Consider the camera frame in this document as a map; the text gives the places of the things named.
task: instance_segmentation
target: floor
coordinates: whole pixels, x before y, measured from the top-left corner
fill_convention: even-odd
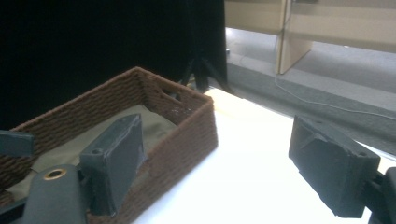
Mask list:
[[[228,81],[239,97],[288,116],[321,119],[396,154],[396,54],[315,42],[276,76],[275,36],[231,28],[226,36]]]

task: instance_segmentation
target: black backdrop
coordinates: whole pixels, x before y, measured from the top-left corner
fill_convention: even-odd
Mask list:
[[[0,129],[60,105],[136,65],[180,80],[199,50],[226,78],[222,0],[2,1]]]

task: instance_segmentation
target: white table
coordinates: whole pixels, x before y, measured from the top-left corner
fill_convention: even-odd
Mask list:
[[[368,223],[335,217],[288,157],[292,118],[231,96],[215,100],[219,147],[136,221],[147,223]],[[393,161],[383,159],[380,171]]]

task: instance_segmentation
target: wicker basket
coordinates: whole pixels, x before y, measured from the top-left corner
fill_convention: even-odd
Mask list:
[[[133,105],[144,105],[177,129],[149,151],[137,174],[144,181],[133,184],[120,212],[115,217],[90,216],[90,223],[132,222],[218,144],[210,97],[136,67],[12,130],[35,136],[35,155],[0,156],[0,207],[12,203],[5,189],[24,179],[38,156]]]

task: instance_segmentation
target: brass grommet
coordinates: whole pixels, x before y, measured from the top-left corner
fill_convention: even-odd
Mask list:
[[[67,173],[67,171],[65,169],[51,170],[48,173],[46,173],[46,175],[44,175],[44,179],[45,180],[58,179],[58,178],[61,178],[62,176],[64,176],[66,173]]]

